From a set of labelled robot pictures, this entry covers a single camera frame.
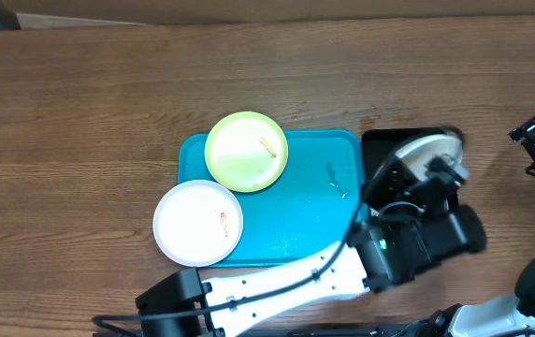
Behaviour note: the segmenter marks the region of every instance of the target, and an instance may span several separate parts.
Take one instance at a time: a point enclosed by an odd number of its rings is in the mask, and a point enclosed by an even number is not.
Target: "plastic tray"
[[[244,217],[234,252],[212,267],[275,266],[340,240],[364,181],[361,144],[347,130],[284,131],[288,163],[272,186],[237,193]],[[208,134],[181,146],[178,183],[213,178],[205,165]]]

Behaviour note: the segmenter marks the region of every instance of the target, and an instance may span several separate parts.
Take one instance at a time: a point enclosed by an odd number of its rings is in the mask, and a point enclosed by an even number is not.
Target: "white plate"
[[[204,267],[230,254],[242,234],[242,209],[218,183],[190,181],[169,190],[155,209],[153,236],[175,262]]]

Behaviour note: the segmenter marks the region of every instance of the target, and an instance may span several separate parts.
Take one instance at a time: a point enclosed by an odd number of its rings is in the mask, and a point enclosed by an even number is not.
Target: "wooden table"
[[[416,282],[263,328],[408,322],[512,291],[535,256],[535,179],[508,137],[535,114],[535,17],[0,32],[0,335],[81,336],[93,315],[134,313],[181,268],[152,235],[181,143],[239,110],[357,136],[460,127],[460,197],[489,238]]]

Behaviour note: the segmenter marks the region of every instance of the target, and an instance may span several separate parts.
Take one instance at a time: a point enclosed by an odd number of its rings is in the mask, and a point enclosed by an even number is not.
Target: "yellow-green plate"
[[[266,115],[244,111],[224,117],[205,143],[211,176],[237,192],[255,192],[273,184],[284,171],[288,143]]]

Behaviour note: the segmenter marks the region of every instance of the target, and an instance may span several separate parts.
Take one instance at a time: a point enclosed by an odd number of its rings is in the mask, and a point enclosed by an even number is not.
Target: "paper plate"
[[[237,192],[254,192],[273,184],[284,171],[288,143],[269,117],[237,112],[216,124],[205,143],[211,176]]]
[[[242,209],[218,183],[181,183],[161,199],[153,216],[153,236],[175,262],[189,267],[216,263],[232,252],[242,234]]]

